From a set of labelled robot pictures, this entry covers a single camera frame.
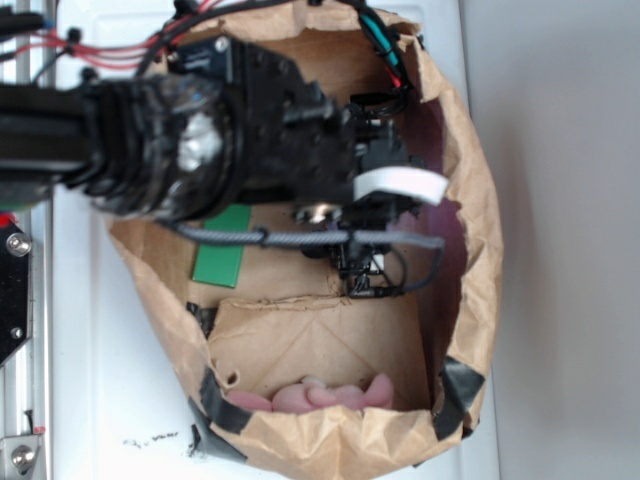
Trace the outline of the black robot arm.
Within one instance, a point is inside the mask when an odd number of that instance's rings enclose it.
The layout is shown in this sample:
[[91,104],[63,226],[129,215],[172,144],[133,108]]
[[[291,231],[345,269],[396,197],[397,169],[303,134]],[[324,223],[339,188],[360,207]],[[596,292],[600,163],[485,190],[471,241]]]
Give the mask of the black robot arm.
[[2,209],[58,185],[114,216],[189,221],[232,204],[399,212],[440,203],[448,182],[392,121],[339,105],[286,56],[221,36],[181,47],[166,73],[3,85]]

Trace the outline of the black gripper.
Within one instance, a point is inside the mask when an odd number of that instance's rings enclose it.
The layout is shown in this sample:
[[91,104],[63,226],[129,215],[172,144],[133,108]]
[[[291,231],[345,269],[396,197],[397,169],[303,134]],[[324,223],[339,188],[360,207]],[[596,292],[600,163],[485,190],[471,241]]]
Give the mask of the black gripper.
[[445,195],[448,179],[409,156],[392,121],[340,106],[289,57],[219,36],[180,47],[170,71],[203,102],[179,142],[182,154],[201,149],[192,219],[232,203],[289,203],[391,222]]

